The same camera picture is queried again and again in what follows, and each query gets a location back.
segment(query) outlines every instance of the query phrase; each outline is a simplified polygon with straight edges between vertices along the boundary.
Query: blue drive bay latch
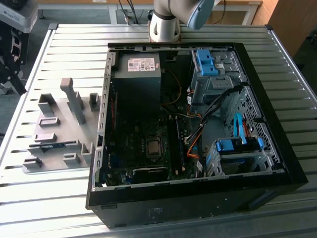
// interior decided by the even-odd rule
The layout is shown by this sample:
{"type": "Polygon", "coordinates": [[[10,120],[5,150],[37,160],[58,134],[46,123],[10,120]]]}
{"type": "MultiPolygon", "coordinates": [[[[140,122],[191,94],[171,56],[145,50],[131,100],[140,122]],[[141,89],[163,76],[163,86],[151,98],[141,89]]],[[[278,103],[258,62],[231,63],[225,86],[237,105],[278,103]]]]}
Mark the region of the blue drive bay latch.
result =
{"type": "Polygon", "coordinates": [[[217,76],[218,70],[213,64],[214,58],[209,50],[197,50],[197,60],[202,70],[202,76],[217,76]]]}

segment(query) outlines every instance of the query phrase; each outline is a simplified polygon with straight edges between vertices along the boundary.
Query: metal extrusion profile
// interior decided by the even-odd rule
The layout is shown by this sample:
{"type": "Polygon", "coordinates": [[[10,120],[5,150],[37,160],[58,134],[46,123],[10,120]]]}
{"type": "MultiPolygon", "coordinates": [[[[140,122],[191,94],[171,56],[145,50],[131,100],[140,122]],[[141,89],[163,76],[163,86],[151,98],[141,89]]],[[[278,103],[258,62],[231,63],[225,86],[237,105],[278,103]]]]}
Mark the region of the metal extrusion profile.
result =
{"type": "Polygon", "coordinates": [[[206,26],[199,32],[182,27],[182,40],[245,44],[309,180],[296,193],[280,196],[250,214],[112,230],[85,208],[88,170],[23,174],[21,165],[28,156],[25,150],[31,138],[27,136],[33,134],[32,123],[38,118],[39,95],[50,92],[65,97],[59,89],[63,77],[72,77],[74,88],[82,96],[93,92],[102,95],[107,44],[146,42],[147,29],[146,25],[59,25],[48,31],[28,80],[28,92],[21,97],[0,148],[0,214],[9,214],[0,216],[0,234],[30,238],[140,237],[140,233],[151,232],[158,237],[202,237],[217,235],[221,229],[224,237],[316,237],[316,96],[273,31],[260,26],[206,26]]]}

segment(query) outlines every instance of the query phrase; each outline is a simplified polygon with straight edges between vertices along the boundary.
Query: floor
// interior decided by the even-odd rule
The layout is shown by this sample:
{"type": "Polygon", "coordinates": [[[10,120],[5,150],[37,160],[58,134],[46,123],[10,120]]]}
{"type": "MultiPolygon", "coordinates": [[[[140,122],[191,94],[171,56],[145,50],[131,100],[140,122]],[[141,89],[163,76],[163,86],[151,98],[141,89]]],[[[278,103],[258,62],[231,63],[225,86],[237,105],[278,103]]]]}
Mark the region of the floor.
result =
{"type": "MultiPolygon", "coordinates": [[[[136,10],[136,15],[140,18],[140,24],[147,23],[147,11],[142,12],[142,10],[136,10]]],[[[81,10],[80,12],[73,10],[45,10],[44,16],[45,19],[39,19],[30,34],[28,60],[27,64],[22,68],[24,72],[24,83],[32,70],[50,23],[110,24],[109,13],[106,10],[81,10]]],[[[120,11],[118,11],[118,23],[125,24],[123,13],[120,11]]],[[[295,63],[304,65],[302,73],[315,92],[317,92],[316,56],[317,43],[312,45],[309,41],[305,41],[294,57],[295,63]]],[[[7,95],[0,96],[0,133],[6,132],[18,101],[19,96],[13,94],[12,92],[9,92],[7,95]]]]}

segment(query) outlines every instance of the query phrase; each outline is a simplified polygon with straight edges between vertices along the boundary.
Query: wooden panel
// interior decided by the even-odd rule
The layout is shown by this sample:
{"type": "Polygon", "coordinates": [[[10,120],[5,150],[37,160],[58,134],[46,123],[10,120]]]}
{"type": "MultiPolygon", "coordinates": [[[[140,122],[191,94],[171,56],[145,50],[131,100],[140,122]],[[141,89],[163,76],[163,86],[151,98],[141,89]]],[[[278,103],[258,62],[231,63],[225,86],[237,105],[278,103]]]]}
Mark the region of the wooden panel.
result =
{"type": "MultiPolygon", "coordinates": [[[[261,5],[263,0],[226,0],[227,5],[261,5]]],[[[105,2],[93,2],[93,0],[37,0],[41,4],[105,4],[105,2]]],[[[119,0],[107,0],[107,3],[119,4],[119,0]]],[[[153,0],[133,0],[133,4],[153,4],[153,0]]]]}
{"type": "Polygon", "coordinates": [[[93,2],[93,0],[37,0],[40,4],[106,4],[105,2],[93,2]]]}
{"type": "Polygon", "coordinates": [[[254,16],[252,25],[267,24],[277,5],[277,2],[278,0],[263,0],[262,6],[258,8],[258,11],[254,16]]]}
{"type": "MultiPolygon", "coordinates": [[[[226,0],[227,5],[261,5],[262,2],[263,0],[226,0]]],[[[119,0],[107,0],[107,3],[119,3],[119,0]]],[[[153,4],[153,0],[133,0],[133,4],[153,4]]]]}
{"type": "MultiPolygon", "coordinates": [[[[224,14],[221,24],[241,25],[245,17],[245,11],[227,11],[224,14]]],[[[215,24],[222,18],[222,11],[213,11],[206,24],[215,24]]]]}
{"type": "Polygon", "coordinates": [[[279,0],[268,23],[294,56],[317,24],[317,0],[279,0]]]}

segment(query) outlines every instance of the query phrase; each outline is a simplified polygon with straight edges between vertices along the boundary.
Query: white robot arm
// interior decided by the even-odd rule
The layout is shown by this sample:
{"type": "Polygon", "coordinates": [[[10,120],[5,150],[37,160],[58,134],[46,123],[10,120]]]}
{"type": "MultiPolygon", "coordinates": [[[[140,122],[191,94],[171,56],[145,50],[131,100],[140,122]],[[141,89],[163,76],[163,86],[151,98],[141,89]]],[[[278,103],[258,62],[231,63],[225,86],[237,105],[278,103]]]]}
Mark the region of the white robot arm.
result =
{"type": "Polygon", "coordinates": [[[179,21],[191,29],[202,28],[214,0],[154,0],[150,38],[154,42],[175,42],[180,36],[179,21]]]}

